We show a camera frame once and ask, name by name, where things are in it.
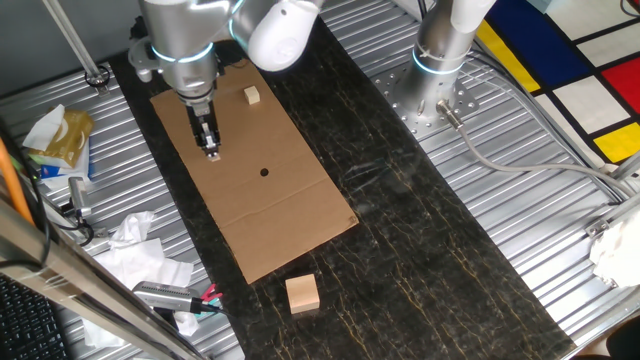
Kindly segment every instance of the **yellow stripe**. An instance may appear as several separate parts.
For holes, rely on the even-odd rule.
[[[489,50],[502,62],[507,70],[524,86],[527,91],[532,92],[540,89],[540,85],[533,80],[531,75],[522,66],[520,61],[513,55],[511,50],[500,39],[498,34],[491,28],[486,21],[482,21],[478,29],[478,37],[489,47]]]
[[[624,160],[640,151],[640,125],[627,125],[600,136],[594,142],[611,162]]]

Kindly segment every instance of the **small wooden cube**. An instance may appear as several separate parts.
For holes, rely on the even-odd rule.
[[[320,296],[313,274],[288,279],[285,284],[292,314],[320,307]]]
[[[260,102],[260,93],[258,93],[258,89],[256,89],[255,86],[244,89],[244,97],[247,99],[249,105]]]

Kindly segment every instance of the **dark countertop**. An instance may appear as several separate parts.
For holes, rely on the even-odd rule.
[[[252,285],[149,102],[167,85],[141,83],[125,55],[110,63],[248,359],[552,359],[573,348],[321,21],[297,64],[263,76],[360,225]],[[294,318],[284,281],[309,273],[320,311]]]

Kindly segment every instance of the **keyboard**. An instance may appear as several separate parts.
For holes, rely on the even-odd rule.
[[[49,300],[3,275],[0,275],[0,356],[3,360],[71,359]]]

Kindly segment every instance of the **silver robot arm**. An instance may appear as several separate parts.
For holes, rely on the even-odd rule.
[[[456,79],[482,20],[496,0],[437,0],[418,30],[411,65],[395,86],[397,106],[416,124],[455,102]]]
[[[139,2],[149,36],[132,43],[129,62],[142,81],[155,70],[176,90],[197,145],[213,160],[220,147],[212,102],[220,75],[215,43],[236,40],[257,67],[284,70],[302,55],[324,0]]]

